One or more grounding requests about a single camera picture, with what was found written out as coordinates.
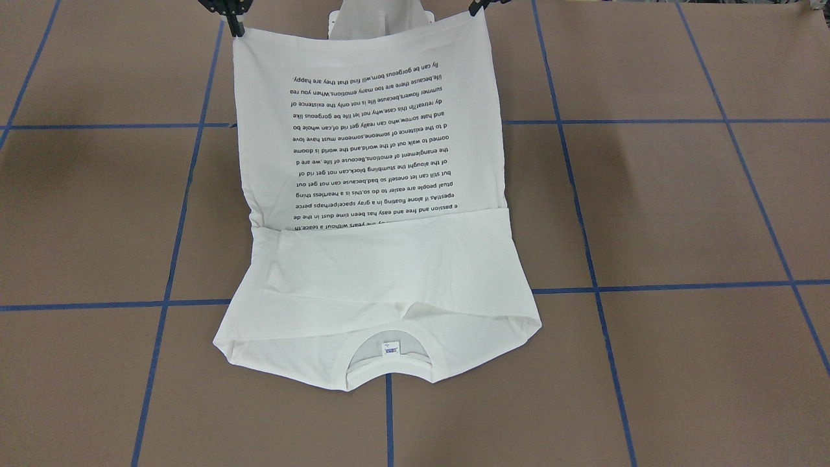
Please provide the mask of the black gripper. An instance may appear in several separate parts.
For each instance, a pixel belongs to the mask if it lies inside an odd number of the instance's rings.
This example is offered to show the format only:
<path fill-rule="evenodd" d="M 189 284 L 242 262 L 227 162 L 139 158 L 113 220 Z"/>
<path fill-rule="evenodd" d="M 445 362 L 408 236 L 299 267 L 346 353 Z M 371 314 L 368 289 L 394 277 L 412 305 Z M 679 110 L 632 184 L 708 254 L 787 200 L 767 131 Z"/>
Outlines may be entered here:
<path fill-rule="evenodd" d="M 208 12 L 226 17 L 232 38 L 245 35 L 243 15 L 249 11 L 253 1 L 250 0 L 198 0 Z"/>

